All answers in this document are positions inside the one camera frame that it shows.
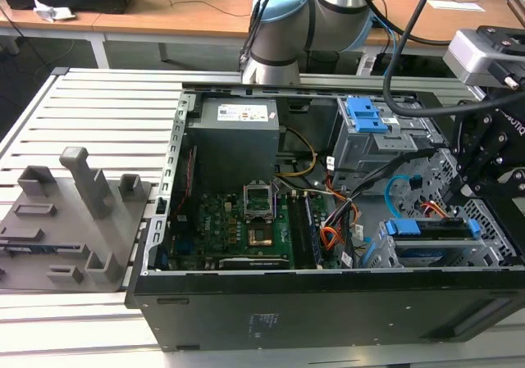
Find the open computer tower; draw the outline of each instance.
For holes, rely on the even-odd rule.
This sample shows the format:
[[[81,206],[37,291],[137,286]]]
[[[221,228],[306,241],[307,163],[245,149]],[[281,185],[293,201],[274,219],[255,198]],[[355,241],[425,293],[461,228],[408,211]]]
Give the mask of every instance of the open computer tower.
[[[372,90],[187,84],[128,307],[163,351],[479,334],[524,306],[523,216],[511,199],[446,197],[452,124],[392,115]],[[337,194],[358,187],[332,243]]]

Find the floor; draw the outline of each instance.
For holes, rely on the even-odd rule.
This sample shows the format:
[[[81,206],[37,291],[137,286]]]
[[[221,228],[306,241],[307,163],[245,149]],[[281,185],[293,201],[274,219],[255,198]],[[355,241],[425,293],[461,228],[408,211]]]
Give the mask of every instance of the floor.
[[[0,139],[11,128],[18,116],[48,77],[48,69],[37,58],[26,39],[18,39],[20,54],[11,56],[0,50]],[[91,46],[83,40],[31,39],[30,44],[51,66],[95,68]],[[191,44],[168,44],[171,60],[159,59],[155,43],[108,42],[109,62],[114,69],[150,70],[237,70],[237,47]],[[357,70],[359,54],[347,52],[315,52],[308,63],[308,72],[353,75]],[[374,75],[382,75],[390,57],[377,61]],[[299,59],[299,68],[306,71],[306,56]],[[439,58],[406,57],[397,75],[449,77],[448,68]]]

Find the motherboard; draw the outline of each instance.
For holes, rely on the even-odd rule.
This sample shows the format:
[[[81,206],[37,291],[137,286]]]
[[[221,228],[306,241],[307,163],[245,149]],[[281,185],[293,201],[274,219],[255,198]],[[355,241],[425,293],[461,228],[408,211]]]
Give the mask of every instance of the motherboard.
[[[179,227],[173,228],[170,267],[288,270],[307,268],[307,257],[312,259],[308,266],[315,268],[322,261],[319,230],[326,217],[325,198],[280,193],[274,187],[249,185],[243,192],[205,193],[194,199],[195,218],[178,216]],[[301,206],[307,200],[308,207]],[[304,236],[304,246],[292,238],[297,234]]]

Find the sticker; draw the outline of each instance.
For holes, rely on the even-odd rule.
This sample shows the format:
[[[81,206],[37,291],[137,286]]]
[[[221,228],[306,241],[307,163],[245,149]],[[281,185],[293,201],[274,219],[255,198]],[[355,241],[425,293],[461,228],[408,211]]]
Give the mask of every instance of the sticker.
[[[346,252],[341,255],[341,261],[346,264],[347,267],[352,268],[352,257],[348,256]]]
[[[360,239],[361,241],[364,241],[363,237],[363,226],[362,225],[356,225],[355,227],[355,238]]]
[[[248,338],[259,339],[263,335],[271,337],[275,333],[275,328],[279,324],[278,313],[254,313],[250,315],[248,321]]]
[[[221,104],[217,120],[268,122],[268,109],[264,104]]]
[[[330,171],[336,169],[336,159],[334,157],[326,157],[326,168]]]
[[[399,125],[399,121],[397,120],[397,118],[381,118],[381,120],[383,121],[383,124],[397,124]]]
[[[8,251],[11,252],[31,252],[30,248],[23,248],[23,247],[6,247]]]

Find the blue plastic clip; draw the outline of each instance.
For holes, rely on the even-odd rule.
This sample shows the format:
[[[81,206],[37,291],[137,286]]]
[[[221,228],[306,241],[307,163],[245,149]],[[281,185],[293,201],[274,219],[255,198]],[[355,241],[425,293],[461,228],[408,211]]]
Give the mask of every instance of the blue plastic clip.
[[[385,133],[388,131],[377,110],[369,98],[346,99],[346,111],[354,119],[355,129],[359,133]]]
[[[386,222],[386,231],[388,231],[390,235],[421,234],[417,221],[411,218],[390,219]]]
[[[467,225],[474,239],[479,239],[482,236],[482,227],[477,223],[477,220],[469,219]]]

